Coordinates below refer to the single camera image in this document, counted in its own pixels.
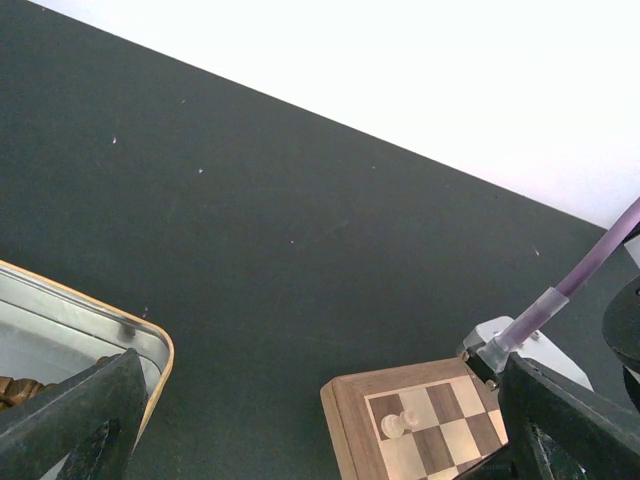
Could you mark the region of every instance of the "pawn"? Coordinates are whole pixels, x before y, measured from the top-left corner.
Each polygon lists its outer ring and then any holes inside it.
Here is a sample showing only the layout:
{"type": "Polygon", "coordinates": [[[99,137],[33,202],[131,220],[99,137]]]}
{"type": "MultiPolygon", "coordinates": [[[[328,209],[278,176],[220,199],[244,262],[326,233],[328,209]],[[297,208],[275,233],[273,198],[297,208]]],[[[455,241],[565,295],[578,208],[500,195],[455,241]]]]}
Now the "pawn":
{"type": "Polygon", "coordinates": [[[401,437],[405,430],[417,427],[418,417],[413,410],[405,410],[400,415],[387,415],[380,422],[382,433],[389,438],[401,437]]]}

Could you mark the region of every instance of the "black table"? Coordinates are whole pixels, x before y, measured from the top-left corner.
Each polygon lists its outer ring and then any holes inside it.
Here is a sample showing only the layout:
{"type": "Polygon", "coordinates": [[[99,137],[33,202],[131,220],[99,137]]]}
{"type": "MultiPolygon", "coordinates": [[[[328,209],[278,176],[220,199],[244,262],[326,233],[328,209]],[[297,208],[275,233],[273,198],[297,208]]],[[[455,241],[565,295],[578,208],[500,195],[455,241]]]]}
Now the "black table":
{"type": "MultiPolygon", "coordinates": [[[[451,357],[602,234],[37,5],[1,11],[2,258],[175,342],[130,478],[338,478],[324,383],[451,357]]],[[[625,405],[600,325],[637,273],[620,249],[545,327],[625,405]]]]}

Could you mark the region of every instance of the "metal tray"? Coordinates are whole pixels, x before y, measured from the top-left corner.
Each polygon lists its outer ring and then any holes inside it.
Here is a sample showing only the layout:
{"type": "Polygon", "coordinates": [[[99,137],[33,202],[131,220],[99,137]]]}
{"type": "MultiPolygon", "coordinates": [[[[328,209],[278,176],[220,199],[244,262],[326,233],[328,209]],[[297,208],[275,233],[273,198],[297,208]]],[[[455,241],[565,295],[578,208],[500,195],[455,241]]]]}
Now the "metal tray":
{"type": "Polygon", "coordinates": [[[98,358],[135,348],[149,401],[144,431],[173,366],[161,328],[19,267],[0,261],[0,374],[58,383],[98,358]]]}

